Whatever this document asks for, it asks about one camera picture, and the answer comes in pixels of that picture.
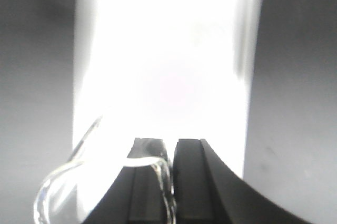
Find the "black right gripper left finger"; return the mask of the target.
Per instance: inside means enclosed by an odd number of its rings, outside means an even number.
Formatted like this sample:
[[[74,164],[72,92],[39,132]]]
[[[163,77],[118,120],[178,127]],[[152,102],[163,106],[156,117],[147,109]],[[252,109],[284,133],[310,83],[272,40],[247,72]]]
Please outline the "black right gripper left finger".
[[[163,140],[136,138],[124,167],[84,223],[172,223],[171,171]]]

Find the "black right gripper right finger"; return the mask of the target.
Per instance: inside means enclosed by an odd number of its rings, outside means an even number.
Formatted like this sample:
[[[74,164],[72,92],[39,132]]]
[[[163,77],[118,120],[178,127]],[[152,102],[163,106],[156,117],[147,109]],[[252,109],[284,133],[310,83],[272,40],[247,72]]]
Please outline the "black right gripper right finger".
[[[173,161],[177,223],[305,223],[240,179],[206,140],[180,139]]]

